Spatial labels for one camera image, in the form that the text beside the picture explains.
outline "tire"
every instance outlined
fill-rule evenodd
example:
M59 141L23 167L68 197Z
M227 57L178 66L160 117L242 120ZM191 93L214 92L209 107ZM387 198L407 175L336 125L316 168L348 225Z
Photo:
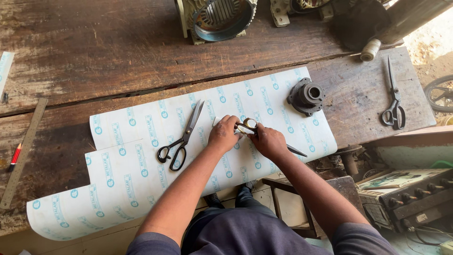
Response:
M441 105L436 104L435 102L432 101L431 95L430 95L431 91L433 90L434 87L436 87L437 85L440 85L442 83L448 82L448 81L453 81L453 74L437 78L434 81L430 82L428 85L426 85L426 87L423 89L423 92L426 96L426 99L429 102L429 105L436 112L453 113L453 107L441 106Z

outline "dirt floor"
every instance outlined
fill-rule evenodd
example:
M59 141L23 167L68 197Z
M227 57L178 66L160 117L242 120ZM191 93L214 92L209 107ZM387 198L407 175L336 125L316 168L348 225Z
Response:
M424 88L433 80L453 74L453 8L442 13L404 38L412 64ZM453 82L443 87L453 88ZM441 100L437 104L453 106L451 100ZM453 113L435 112L436 118Z

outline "sleeve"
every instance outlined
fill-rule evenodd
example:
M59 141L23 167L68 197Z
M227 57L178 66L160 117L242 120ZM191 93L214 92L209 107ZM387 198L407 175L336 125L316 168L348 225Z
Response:
M147 232L130 243L126 255L181 255L181 249L168 236Z
M335 255L398 255L390 243L368 224L343 223L332 237Z

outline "person's left hand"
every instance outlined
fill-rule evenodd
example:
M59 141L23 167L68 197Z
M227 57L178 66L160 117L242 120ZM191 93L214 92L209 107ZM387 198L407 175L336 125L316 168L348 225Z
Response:
M242 137L241 133L234 133L234 129L239 123L236 116L225 115L217 125L215 125L209 134L208 146L215 148L225 154L231 150L237 141Z

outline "shoe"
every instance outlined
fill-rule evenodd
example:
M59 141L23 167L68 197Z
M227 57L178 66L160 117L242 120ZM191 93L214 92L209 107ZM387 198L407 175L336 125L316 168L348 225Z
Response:
M218 205L220 203L220 199L217 196L217 193L212 193L207 196L204 196L203 199L205 200L207 206L212 207L213 205Z
M257 180L248 181L246 183L243 183L242 187L247 187L250 190L250 192L252 192L252 189L255 187L256 183L257 183Z

